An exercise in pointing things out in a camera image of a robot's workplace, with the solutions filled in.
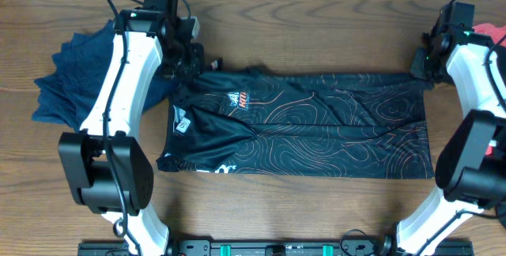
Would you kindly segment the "black orange patterned jersey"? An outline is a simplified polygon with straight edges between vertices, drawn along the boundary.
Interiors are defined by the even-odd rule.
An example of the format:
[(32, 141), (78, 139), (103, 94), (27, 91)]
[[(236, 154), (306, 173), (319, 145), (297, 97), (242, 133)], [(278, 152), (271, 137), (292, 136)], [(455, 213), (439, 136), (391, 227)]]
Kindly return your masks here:
[(207, 72), (168, 98), (161, 171), (431, 179), (424, 94), (407, 73)]

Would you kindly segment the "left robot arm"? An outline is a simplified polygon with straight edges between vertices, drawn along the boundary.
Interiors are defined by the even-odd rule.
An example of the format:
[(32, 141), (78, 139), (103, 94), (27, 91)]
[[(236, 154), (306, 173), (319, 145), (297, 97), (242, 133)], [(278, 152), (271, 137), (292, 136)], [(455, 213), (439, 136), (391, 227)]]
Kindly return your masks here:
[(166, 58), (175, 73), (202, 70), (202, 46), (194, 43), (197, 17), (179, 18), (153, 9), (119, 13), (107, 74), (92, 110), (77, 133), (59, 139), (71, 195), (113, 226), (117, 242), (84, 242), (79, 255), (174, 255), (170, 230), (151, 197), (154, 173), (139, 145), (139, 126), (149, 85)]

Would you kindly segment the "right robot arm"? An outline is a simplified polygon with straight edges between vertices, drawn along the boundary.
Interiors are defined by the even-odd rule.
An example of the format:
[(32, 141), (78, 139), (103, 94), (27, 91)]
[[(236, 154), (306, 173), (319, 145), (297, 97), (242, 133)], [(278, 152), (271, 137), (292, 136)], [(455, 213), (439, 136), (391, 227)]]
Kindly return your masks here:
[(469, 30), (426, 37), (412, 71), (452, 83), (463, 120), (436, 163), (429, 196), (385, 238), (382, 255), (460, 255), (445, 239), (472, 216), (505, 222), (505, 48)]

